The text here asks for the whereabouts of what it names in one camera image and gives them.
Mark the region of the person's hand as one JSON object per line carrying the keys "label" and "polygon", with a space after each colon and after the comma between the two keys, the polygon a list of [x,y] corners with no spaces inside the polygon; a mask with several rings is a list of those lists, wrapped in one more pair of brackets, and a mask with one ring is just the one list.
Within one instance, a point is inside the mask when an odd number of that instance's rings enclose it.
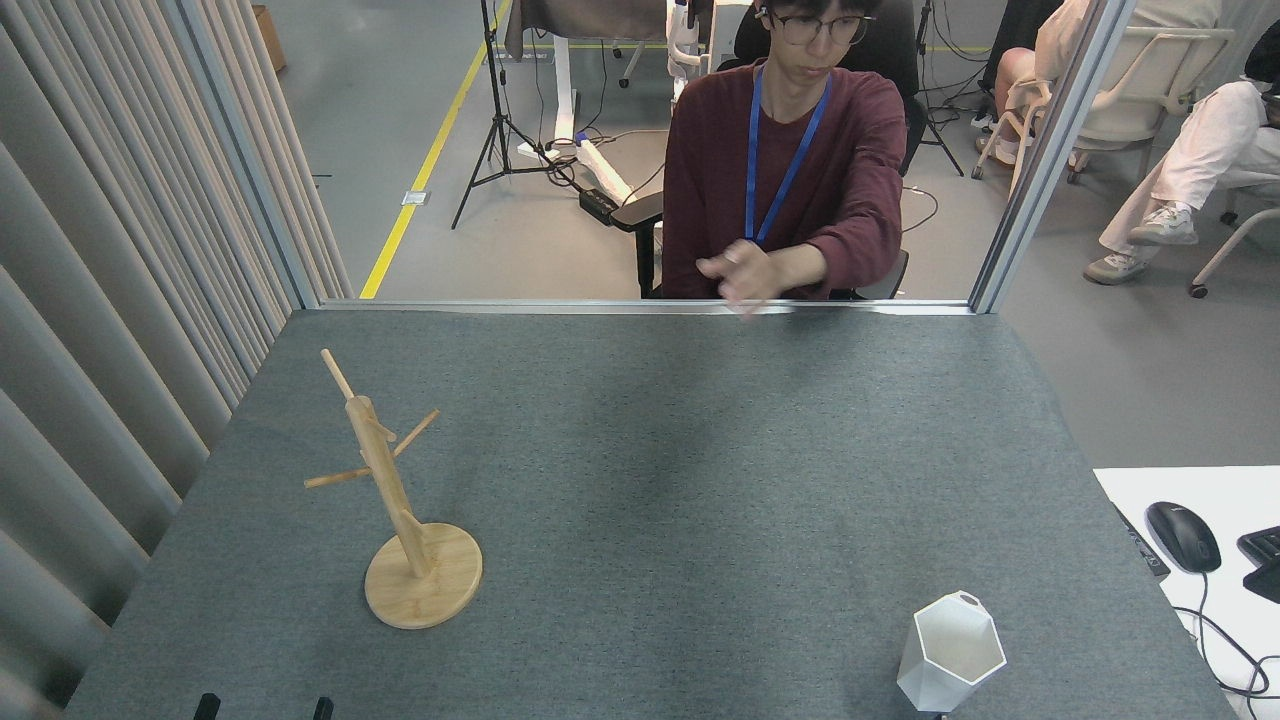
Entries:
{"label": "person's hand", "polygon": [[698,259],[695,266],[705,278],[718,282],[726,306],[742,319],[788,290],[820,281],[826,273],[826,260],[810,245],[765,252],[746,240],[714,258]]}

